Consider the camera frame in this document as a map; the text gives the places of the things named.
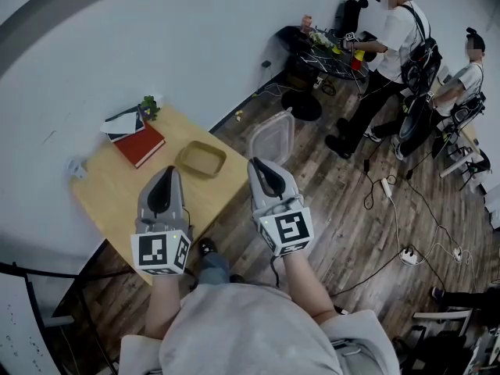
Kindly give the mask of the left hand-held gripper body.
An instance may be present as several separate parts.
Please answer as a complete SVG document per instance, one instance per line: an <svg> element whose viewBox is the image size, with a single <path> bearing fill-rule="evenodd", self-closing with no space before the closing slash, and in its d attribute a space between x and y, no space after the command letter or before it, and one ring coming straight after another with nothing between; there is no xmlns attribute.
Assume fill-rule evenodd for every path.
<svg viewBox="0 0 500 375"><path fill-rule="evenodd" d="M155 277L183 274L191 237L192 226L186 220L136 219L135 233L130 236L134 268Z"/></svg>

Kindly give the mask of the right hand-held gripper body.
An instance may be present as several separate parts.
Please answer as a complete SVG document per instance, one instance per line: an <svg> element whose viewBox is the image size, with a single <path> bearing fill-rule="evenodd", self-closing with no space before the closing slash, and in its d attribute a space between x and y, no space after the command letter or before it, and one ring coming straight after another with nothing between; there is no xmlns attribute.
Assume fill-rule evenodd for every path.
<svg viewBox="0 0 500 375"><path fill-rule="evenodd" d="M301 195L257 209L252 218L275 257L298 252L314 238L310 209Z"/></svg>

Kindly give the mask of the beige plastic container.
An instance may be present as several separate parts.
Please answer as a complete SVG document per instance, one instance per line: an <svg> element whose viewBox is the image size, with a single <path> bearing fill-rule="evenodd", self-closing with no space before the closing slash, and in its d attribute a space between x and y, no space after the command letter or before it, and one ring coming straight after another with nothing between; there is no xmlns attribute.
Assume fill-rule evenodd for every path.
<svg viewBox="0 0 500 375"><path fill-rule="evenodd" d="M225 151L201 141L191 141L180 150L175 163L193 175L215 178L226 159Z"/></svg>

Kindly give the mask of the clear plastic lid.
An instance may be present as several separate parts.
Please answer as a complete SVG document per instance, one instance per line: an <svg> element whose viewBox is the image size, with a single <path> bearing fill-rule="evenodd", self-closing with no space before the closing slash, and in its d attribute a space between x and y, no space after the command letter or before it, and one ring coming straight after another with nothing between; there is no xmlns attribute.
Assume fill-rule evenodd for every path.
<svg viewBox="0 0 500 375"><path fill-rule="evenodd" d="M271 116L251 132L246 155L269 160L283 166L291 157L294 148L295 118L287 110Z"/></svg>

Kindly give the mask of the person's right forearm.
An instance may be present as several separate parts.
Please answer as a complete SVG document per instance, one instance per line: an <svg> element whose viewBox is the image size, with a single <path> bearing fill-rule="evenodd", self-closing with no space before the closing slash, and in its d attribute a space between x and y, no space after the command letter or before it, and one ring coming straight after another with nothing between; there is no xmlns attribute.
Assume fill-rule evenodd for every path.
<svg viewBox="0 0 500 375"><path fill-rule="evenodd" d="M304 252L283 257L285 273L292 301L321 325L338 315L327 289L316 277Z"/></svg>

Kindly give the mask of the person's left forearm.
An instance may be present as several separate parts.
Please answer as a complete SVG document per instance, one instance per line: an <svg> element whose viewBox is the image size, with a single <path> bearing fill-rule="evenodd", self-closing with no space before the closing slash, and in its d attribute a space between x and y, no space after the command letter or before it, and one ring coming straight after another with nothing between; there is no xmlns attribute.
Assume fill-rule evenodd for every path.
<svg viewBox="0 0 500 375"><path fill-rule="evenodd" d="M180 311L179 276L152 278L152 290L145 316L145 336L162 340Z"/></svg>

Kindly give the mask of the red hardcover book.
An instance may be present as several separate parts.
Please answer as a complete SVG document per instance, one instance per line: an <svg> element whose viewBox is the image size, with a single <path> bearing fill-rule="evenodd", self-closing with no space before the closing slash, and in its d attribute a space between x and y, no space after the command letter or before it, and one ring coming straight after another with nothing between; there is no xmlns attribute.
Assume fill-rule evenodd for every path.
<svg viewBox="0 0 500 375"><path fill-rule="evenodd" d="M146 123L143 130L113 144L138 169L165 144L165 139L154 127Z"/></svg>

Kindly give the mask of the person's blue jeans leg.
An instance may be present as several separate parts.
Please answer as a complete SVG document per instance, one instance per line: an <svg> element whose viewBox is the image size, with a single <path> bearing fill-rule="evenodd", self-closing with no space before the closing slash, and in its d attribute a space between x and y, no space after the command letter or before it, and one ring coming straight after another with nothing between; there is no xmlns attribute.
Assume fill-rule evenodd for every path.
<svg viewBox="0 0 500 375"><path fill-rule="evenodd" d="M209 252L201 259L198 283L220 285L230 283L230 267L228 260L217 252Z"/></svg>

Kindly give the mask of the green and white booklet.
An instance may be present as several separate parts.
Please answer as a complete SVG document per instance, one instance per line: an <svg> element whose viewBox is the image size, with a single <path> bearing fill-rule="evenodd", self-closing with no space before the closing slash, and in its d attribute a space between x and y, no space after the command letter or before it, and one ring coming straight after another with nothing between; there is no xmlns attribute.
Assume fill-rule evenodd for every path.
<svg viewBox="0 0 500 375"><path fill-rule="evenodd" d="M136 133L144 130L144 128L145 128L145 122L144 122L144 119L142 118L142 115L141 115L141 112L140 112L140 110L138 108L138 105L136 105L135 107L132 107L130 109L124 110L124 111L116 114L115 116L109 117L105 121L110 121L112 119L115 119L115 118L117 118L119 116L122 116L124 114L127 114L127 113L135 113L136 114L136 120L137 120L137 122L136 122L136 132L134 134L136 134ZM116 142L116 141L124 139L124 138L126 138L128 136L131 136L133 134L106 134L106 135L107 135L107 137L109 138L109 140L111 142Z"/></svg>

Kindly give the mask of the round black marble table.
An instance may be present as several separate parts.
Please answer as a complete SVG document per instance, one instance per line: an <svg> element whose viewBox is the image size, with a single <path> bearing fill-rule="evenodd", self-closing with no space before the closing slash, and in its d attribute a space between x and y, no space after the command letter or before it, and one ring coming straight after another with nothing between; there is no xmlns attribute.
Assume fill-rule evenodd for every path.
<svg viewBox="0 0 500 375"><path fill-rule="evenodd" d="M324 33L337 46L337 39L331 32L311 29ZM292 62L302 65L311 72L307 86L302 91L287 91L281 98L284 109L291 112L294 118L304 121L316 121L321 117L322 106L313 96L314 85L321 73L342 80L353 80L356 83L365 80L369 75L369 67L363 60L360 71L351 68L351 60L356 50L345 51L344 55L335 55L332 50L313 48L309 33L301 32L298 26L287 26L276 33L285 49L290 53Z"/></svg>

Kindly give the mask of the potted plant with purple flowers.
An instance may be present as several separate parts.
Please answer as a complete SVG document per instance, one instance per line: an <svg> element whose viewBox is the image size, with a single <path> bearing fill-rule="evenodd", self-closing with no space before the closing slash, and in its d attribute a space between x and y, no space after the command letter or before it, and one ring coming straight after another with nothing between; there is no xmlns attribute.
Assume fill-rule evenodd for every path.
<svg viewBox="0 0 500 375"><path fill-rule="evenodd" d="M138 106L142 118L145 121L154 121L157 119L160 107L158 106L155 97L152 95L146 95L142 102Z"/></svg>

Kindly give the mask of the person's grey sweatshirt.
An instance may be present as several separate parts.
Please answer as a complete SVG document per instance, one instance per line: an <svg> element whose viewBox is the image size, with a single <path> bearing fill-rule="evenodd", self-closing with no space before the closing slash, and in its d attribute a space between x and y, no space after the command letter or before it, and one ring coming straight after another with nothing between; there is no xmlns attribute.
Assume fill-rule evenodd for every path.
<svg viewBox="0 0 500 375"><path fill-rule="evenodd" d="M400 375L371 310L317 324L283 292L203 284L162 340L127 335L119 375Z"/></svg>

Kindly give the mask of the white flower bunch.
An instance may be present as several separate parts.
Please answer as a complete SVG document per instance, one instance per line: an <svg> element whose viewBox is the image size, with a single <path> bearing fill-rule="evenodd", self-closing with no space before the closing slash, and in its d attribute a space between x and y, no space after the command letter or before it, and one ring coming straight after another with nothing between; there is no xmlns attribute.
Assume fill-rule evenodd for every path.
<svg viewBox="0 0 500 375"><path fill-rule="evenodd" d="M336 46L336 44L332 42L324 33L317 31L311 31L309 33L309 39L311 40L313 48L332 50Z"/></svg>

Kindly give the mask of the black office chair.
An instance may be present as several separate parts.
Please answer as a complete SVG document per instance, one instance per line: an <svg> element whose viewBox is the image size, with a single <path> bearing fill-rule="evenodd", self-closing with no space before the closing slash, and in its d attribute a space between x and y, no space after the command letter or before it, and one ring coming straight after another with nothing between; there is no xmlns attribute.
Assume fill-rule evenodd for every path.
<svg viewBox="0 0 500 375"><path fill-rule="evenodd" d="M356 33L362 9L369 6L368 0L346 0L337 9L334 21L334 35L343 38L348 33Z"/></svg>

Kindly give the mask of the whiteboard with black frame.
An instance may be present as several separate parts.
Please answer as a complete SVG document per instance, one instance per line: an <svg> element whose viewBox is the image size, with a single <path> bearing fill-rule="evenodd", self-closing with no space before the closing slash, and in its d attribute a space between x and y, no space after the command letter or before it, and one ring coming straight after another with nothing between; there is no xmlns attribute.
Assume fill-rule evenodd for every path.
<svg viewBox="0 0 500 375"><path fill-rule="evenodd" d="M8 375L60 375L27 276L0 264L0 367Z"/></svg>

